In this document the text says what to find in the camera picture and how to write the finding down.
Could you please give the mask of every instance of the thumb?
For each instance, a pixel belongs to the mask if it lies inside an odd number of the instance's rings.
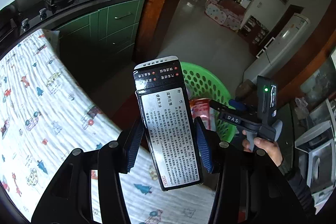
[[[258,137],[254,138],[254,144],[259,148],[265,150],[268,154],[272,153],[272,149],[274,148],[273,143]]]

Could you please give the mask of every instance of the stove knob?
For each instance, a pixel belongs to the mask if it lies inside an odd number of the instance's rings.
[[[39,11],[40,17],[46,17],[47,16],[47,9],[43,8]]]
[[[29,28],[29,20],[28,20],[28,18],[24,19],[21,22],[21,26],[22,26],[23,29],[28,29]]]

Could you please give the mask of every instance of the green cabinet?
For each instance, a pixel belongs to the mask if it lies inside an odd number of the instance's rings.
[[[131,61],[143,4],[112,5],[56,28],[60,59],[84,89],[93,88],[88,74],[96,76],[97,84]]]

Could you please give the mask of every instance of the dark sleeve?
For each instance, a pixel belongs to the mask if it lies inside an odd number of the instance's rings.
[[[314,207],[314,199],[311,196],[310,188],[307,186],[306,181],[300,173],[300,169],[293,168],[290,170],[285,160],[283,160],[279,169],[292,187],[307,217],[314,216],[316,211],[316,208]]]

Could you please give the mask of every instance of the silver bolt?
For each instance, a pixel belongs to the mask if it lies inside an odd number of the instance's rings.
[[[264,155],[265,155],[265,150],[263,150],[263,149],[258,149],[258,150],[257,150],[257,154],[258,154],[259,156],[264,156]]]
[[[220,142],[220,143],[219,143],[219,146],[220,146],[220,147],[223,147],[223,148],[228,148],[228,147],[229,147],[229,143],[226,142],[226,141],[224,141],[224,142]]]
[[[117,141],[111,141],[110,143],[109,143],[109,147],[110,148],[115,148],[115,147],[117,147],[118,146],[118,142]]]
[[[72,150],[72,154],[73,154],[74,156],[77,156],[77,155],[79,155],[80,153],[81,153],[81,150],[80,150],[79,148],[76,148],[76,149]]]

